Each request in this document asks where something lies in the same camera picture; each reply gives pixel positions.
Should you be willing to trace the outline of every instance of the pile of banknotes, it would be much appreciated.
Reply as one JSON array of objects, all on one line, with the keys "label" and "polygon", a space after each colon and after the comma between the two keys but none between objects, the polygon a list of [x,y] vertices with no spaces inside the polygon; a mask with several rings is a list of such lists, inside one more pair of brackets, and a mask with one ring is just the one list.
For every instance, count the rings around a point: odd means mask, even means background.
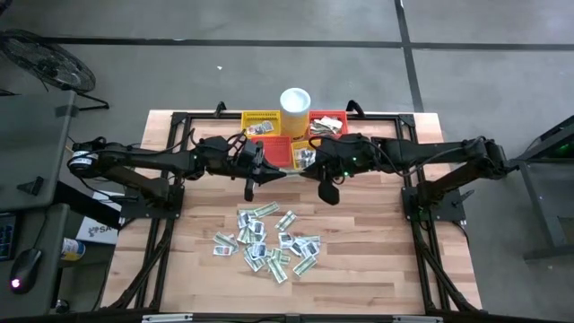
[{"label": "pile of banknotes", "polygon": [[297,219],[293,211],[288,211],[274,226],[279,232],[278,248],[270,248],[265,244],[267,231],[265,224],[260,220],[278,212],[280,209],[276,202],[259,207],[255,210],[238,210],[237,223],[239,227],[239,236],[224,235],[217,232],[213,240],[217,245],[213,248],[215,256],[228,257],[239,252],[239,243],[245,245],[243,249],[243,258],[248,266],[258,272],[266,266],[267,272],[272,273],[275,281],[279,284],[286,281],[287,274],[285,267],[291,262],[289,251],[296,257],[302,258],[293,272],[301,276],[309,271],[317,263],[317,255],[321,246],[320,236],[293,236],[287,232],[287,229]]},{"label": "pile of banknotes", "polygon": [[312,135],[337,135],[341,132],[343,122],[338,118],[325,116],[312,120],[309,127]]},{"label": "pile of banknotes", "polygon": [[245,129],[245,132],[248,135],[264,135],[268,132],[272,132],[273,130],[274,128],[271,121],[265,120],[260,124],[249,126],[247,129]]},{"label": "pile of banknotes", "polygon": [[315,162],[315,150],[309,148],[295,149],[293,151],[295,168],[302,170]]}]

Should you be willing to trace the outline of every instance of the black robotic arm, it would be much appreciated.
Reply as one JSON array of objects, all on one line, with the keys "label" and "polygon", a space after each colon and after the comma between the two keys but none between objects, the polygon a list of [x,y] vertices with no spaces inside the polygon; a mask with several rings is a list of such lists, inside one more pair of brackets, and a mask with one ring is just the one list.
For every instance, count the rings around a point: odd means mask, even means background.
[{"label": "black robotic arm", "polygon": [[[318,139],[321,145],[316,146]],[[331,205],[339,203],[338,189],[333,185],[340,183],[338,179],[372,170],[407,177],[429,163],[466,162],[440,179],[418,183],[416,198],[421,207],[438,203],[448,192],[475,179],[501,179],[509,171],[502,147],[484,137],[454,143],[415,144],[404,139],[349,134],[339,139],[316,136],[310,138],[309,143],[317,149],[317,157],[301,176],[318,180],[319,196]]]},{"label": "black robotic arm", "polygon": [[[193,140],[193,132],[192,129],[184,140]],[[248,201],[253,200],[256,184],[265,184],[286,175],[265,159],[262,143],[253,143],[242,133],[227,140],[221,136],[200,139],[194,149],[173,153],[172,150],[180,144],[166,150],[152,151],[107,143],[103,137],[99,137],[90,142],[74,144],[74,155],[67,166],[80,179],[109,179],[137,190],[147,205],[165,209],[173,208],[174,202],[178,201],[178,188],[174,188],[167,179],[149,179],[128,168],[166,170],[176,177],[190,180],[200,179],[205,172],[231,179],[246,179],[245,199]],[[138,198],[122,196],[116,197],[116,200]]]}]

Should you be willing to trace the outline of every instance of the computer mouse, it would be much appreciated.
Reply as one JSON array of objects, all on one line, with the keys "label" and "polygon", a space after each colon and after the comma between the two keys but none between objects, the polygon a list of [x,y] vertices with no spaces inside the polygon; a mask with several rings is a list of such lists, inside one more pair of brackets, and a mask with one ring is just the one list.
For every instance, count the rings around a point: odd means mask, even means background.
[{"label": "computer mouse", "polygon": [[35,248],[24,250],[16,257],[10,272],[10,289],[13,293],[23,294],[34,287],[41,258],[42,251]]}]

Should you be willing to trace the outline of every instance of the concrete floor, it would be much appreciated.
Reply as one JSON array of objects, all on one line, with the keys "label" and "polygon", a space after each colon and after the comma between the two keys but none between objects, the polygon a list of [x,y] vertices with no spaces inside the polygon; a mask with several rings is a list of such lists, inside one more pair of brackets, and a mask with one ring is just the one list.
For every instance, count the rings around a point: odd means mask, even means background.
[{"label": "concrete floor", "polygon": [[[572,43],[570,0],[403,0],[412,41]],[[46,36],[173,39],[398,41],[392,0],[16,0],[1,28]],[[306,89],[313,109],[413,111],[401,49],[65,46],[96,74],[93,95],[110,111],[81,114],[71,136],[138,142],[149,109],[277,109],[280,93]],[[415,50],[426,112],[447,140],[485,135],[508,157],[572,114],[574,52]],[[0,61],[0,88],[43,92]],[[517,173],[478,180],[465,202],[474,271],[489,312],[572,320],[574,259],[526,264],[545,246]],[[103,268],[73,273],[74,310],[91,308]]]}]

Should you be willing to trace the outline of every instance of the wooden tabletop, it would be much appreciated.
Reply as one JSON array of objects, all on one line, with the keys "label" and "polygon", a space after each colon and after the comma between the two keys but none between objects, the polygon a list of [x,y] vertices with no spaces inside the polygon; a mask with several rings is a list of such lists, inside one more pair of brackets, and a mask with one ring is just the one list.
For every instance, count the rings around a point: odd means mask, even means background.
[{"label": "wooden tabletop", "polygon": [[[142,147],[165,148],[172,112],[150,111]],[[437,114],[415,113],[414,118],[420,143],[443,141]],[[239,131],[239,120],[196,120],[192,127],[196,128],[196,138],[229,136]],[[351,121],[349,131],[396,137],[393,124],[385,121]],[[448,171],[447,165],[425,167],[427,179],[439,178]],[[154,170],[141,172],[159,176]],[[243,200],[244,185],[241,179],[231,181],[207,174],[198,181],[186,182],[184,208],[171,242],[162,311],[423,313],[413,235],[400,203],[400,177],[371,172],[347,179],[339,187],[341,203],[336,206],[322,202],[317,196],[317,182],[309,179],[267,183],[255,191],[253,203]],[[254,273],[241,253],[228,258],[212,255],[216,232],[238,235],[238,208],[255,208],[273,201],[281,210],[263,219],[268,246],[277,245],[274,225],[288,210],[298,215],[289,232],[320,235],[322,240],[315,267],[297,278],[292,269],[300,260],[293,256],[286,268],[289,279],[283,284],[276,283],[265,270]],[[149,227],[149,220],[136,220],[119,233],[102,306],[115,301],[140,269]],[[446,272],[460,292],[480,308],[464,235],[452,223],[437,223],[437,233]],[[155,271],[151,277],[154,282]],[[439,304],[433,275],[430,285],[433,300]],[[148,288],[146,303],[153,286]]]}]

